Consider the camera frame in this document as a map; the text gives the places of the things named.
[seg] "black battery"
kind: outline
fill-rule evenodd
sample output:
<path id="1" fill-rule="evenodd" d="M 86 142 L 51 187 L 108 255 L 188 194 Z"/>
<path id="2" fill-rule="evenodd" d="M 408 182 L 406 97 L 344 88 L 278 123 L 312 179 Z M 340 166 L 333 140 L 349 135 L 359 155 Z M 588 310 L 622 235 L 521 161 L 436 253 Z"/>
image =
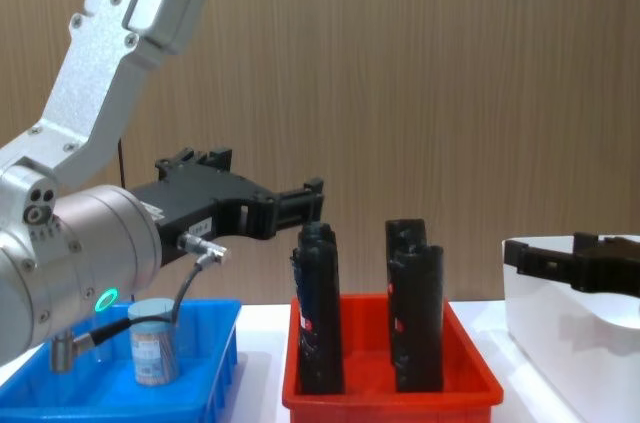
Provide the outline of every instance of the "black battery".
<path id="1" fill-rule="evenodd" d="M 302 393 L 344 393 L 338 250 L 331 227 L 325 223 L 303 226 L 291 262 L 300 305 Z"/>
<path id="2" fill-rule="evenodd" d="M 396 391 L 437 392 L 443 388 L 443 250 L 427 244 L 424 223 L 410 222 L 387 222 L 390 335 Z M 401 227 L 404 230 L 390 236 L 394 228 Z"/>

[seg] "white table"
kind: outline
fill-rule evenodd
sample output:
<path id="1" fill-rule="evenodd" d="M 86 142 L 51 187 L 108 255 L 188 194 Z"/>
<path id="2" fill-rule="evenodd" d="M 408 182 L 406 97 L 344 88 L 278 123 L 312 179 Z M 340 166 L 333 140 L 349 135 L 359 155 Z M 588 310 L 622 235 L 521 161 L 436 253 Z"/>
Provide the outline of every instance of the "white table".
<path id="1" fill-rule="evenodd" d="M 453 308 L 504 388 L 496 423 L 580 423 L 509 336 L 503 301 L 458 302 Z M 289 423 L 281 388 L 289 305 L 245 306 L 237 323 L 238 367 L 223 423 Z M 4 383 L 34 352 L 0 367 Z"/>

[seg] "blue bin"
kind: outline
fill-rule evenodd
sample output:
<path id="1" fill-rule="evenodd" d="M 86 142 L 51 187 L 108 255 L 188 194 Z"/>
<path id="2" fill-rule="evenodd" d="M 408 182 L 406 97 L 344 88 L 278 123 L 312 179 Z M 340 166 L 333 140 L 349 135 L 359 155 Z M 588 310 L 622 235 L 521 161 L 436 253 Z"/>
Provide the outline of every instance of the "blue bin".
<path id="1" fill-rule="evenodd" d="M 128 331 L 77 358 L 67 374 L 51 373 L 49 345 L 43 345 L 0 388 L 0 422 L 215 423 L 238 361 L 240 306 L 231 300 L 182 304 L 176 330 L 180 376 L 164 386 L 136 383 Z M 98 313 L 74 327 L 74 334 L 124 318 L 128 307 Z"/>

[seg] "wooden wall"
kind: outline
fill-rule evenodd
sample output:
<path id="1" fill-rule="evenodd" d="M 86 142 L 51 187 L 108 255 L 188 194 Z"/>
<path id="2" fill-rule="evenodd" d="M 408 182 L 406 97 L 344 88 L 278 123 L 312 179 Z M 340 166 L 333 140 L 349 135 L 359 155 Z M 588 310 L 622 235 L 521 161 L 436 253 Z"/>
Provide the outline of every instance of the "wooden wall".
<path id="1" fill-rule="evenodd" d="M 81 1 L 0 16 L 3 138 L 25 126 L 14 100 L 31 119 L 45 101 Z M 31 18 L 46 36 L 24 31 Z M 271 189 L 325 178 L 343 291 L 381 291 L 384 221 L 424 217 L 448 296 L 500 297 L 506 237 L 640 231 L 638 28 L 639 0 L 209 0 L 187 54 L 150 78 L 124 176 L 135 186 L 183 146 L 229 146 L 234 171 Z M 228 243 L 233 261 L 192 296 L 293 294 L 295 231 Z M 145 294 L 173 294 L 190 264 Z"/>

